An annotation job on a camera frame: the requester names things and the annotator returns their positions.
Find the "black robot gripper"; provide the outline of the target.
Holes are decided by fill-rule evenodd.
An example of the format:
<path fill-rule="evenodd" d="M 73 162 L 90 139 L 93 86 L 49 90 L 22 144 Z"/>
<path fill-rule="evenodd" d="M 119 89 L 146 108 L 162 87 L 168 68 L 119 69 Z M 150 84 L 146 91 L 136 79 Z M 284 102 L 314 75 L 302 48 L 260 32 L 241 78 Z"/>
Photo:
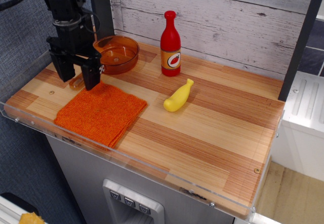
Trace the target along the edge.
<path fill-rule="evenodd" d="M 78 18 L 69 21 L 53 20 L 57 36 L 48 37 L 50 56 L 53 65 L 63 82 L 75 76 L 75 55 L 86 54 L 93 48 L 95 31 L 91 18 Z M 92 90 L 100 83 L 102 65 L 100 62 L 84 63 L 81 66 L 85 87 Z"/>

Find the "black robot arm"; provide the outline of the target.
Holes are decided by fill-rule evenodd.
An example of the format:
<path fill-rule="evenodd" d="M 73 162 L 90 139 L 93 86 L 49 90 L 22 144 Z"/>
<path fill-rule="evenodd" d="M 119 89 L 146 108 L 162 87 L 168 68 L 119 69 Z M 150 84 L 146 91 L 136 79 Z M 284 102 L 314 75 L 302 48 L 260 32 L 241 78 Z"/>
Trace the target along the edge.
<path fill-rule="evenodd" d="M 48 37 L 50 55 L 54 67 L 64 82 L 75 76 L 74 66 L 82 70 L 87 90 L 92 90 L 100 82 L 104 68 L 101 54 L 94 48 L 94 13 L 83 7 L 86 0 L 45 0 L 52 13 L 52 24 L 57 36 Z"/>

